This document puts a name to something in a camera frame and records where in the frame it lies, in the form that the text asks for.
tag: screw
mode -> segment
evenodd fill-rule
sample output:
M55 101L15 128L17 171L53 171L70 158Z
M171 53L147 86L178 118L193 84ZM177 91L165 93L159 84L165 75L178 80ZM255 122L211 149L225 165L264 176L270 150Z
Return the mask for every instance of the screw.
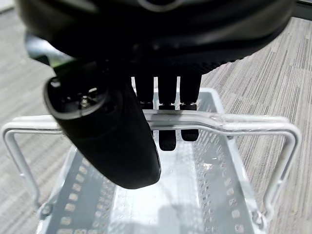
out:
M41 214L44 216L50 215L51 212L52 212L52 205L51 204L45 204L41 210Z

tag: perforated basket floor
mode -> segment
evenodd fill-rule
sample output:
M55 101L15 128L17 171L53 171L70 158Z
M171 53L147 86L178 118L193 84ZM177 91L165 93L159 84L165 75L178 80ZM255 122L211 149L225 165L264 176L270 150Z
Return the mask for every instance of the perforated basket floor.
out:
M204 90L199 109L222 112ZM103 177L79 152L69 154L40 226L48 234L252 234L255 200L234 140L200 131L196 142L176 132L173 152L158 148L155 185L127 190ZM157 144L158 132L154 132Z

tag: floor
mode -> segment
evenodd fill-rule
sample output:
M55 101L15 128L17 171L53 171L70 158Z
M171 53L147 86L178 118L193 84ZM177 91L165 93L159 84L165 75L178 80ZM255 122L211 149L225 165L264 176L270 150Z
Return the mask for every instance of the floor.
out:
M14 11L0 15L0 126L13 117L46 114L41 93L52 70L30 60L24 27ZM303 145L276 205L270 234L312 230L312 22L293 18L287 29L261 51L205 75L227 113L288 117L303 134ZM18 136L44 202L64 161L69 141L58 136ZM278 137L238 137L237 144L260 203L281 150ZM23 180L0 143L0 233L35 233L38 223Z

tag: white metal handle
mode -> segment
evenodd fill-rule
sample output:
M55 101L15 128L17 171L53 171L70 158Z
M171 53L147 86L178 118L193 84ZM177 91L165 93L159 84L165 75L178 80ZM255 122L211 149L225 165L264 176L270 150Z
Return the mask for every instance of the white metal handle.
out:
M200 111L166 110L144 110L144 114L152 130L198 128L226 136L283 135L286 139L284 147L263 198L266 208L266 213L263 215L268 221L272 219L273 206L288 177L294 156L301 144L301 133L296 126L290 124L283 117L221 115ZM19 117L5 124L1 132L13 162L31 188L35 205L39 206L38 185L15 141L14 134L61 134L60 128L51 116Z

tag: square hole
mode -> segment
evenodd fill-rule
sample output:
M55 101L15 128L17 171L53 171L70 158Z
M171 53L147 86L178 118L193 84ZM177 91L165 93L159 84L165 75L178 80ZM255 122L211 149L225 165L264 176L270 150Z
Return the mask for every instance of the square hole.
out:
M236 199L235 199L235 198L230 199L230 200L229 200L229 204L230 204L231 207L236 206L236 205L237 205Z
M57 234L73 234L73 229L58 229Z
M73 190L80 192L81 190L81 185L80 184L73 184Z
M229 188L229 189L226 191L226 194L227 194L228 196L233 195L233 194L234 194L234 189L233 189L233 188Z
M60 219L61 225L69 225L71 223L72 219L70 217L62 217Z
M72 200L72 201L77 201L78 200L78 195L75 193L71 193L69 194L68 199Z
M239 212L239 210L233 210L233 211L232 211L232 217L233 217L233 218L239 218L239 217L240 217L240 212Z
M236 233L244 233L244 226L242 224L235 224Z
M73 211L75 211L75 205L74 204L72 204L72 203L67 203L66 204L66 206L65 206L65 210L66 211L71 211L71 212L73 212Z

